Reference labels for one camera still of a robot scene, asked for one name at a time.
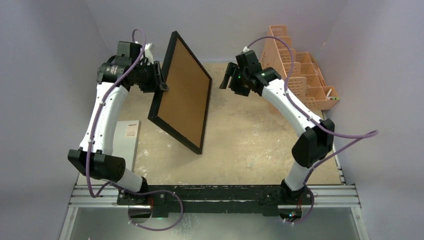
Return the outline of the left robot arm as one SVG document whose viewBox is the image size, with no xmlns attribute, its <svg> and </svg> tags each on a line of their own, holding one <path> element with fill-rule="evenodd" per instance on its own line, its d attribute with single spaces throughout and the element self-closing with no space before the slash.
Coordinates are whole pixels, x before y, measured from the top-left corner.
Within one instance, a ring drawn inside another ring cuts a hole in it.
<svg viewBox="0 0 424 240">
<path fill-rule="evenodd" d="M 77 149 L 70 149 L 69 162 L 86 178 L 105 181 L 129 193 L 138 205 L 149 199 L 147 180 L 133 173 L 124 158 L 113 155 L 113 140 L 119 113 L 132 86 L 144 93 L 167 91 L 161 65 L 151 52 L 152 44 L 120 41 L 117 53 L 97 70 L 95 105 Z"/>
</svg>

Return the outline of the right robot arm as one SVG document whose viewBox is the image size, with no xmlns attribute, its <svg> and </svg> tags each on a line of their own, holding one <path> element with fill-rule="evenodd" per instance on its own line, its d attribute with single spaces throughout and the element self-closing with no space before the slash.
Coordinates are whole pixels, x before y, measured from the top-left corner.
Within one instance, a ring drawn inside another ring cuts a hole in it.
<svg viewBox="0 0 424 240">
<path fill-rule="evenodd" d="M 300 198 L 312 167 L 332 151 L 334 131 L 332 120 L 323 120 L 310 111 L 285 85 L 281 75 L 272 67 L 262 68 L 256 53 L 245 48 L 230 62 L 220 89 L 230 88 L 235 94 L 249 96 L 255 92 L 271 103 L 291 124 L 298 140 L 291 149 L 294 163 L 281 182 L 282 200 L 288 204 Z"/>
</svg>

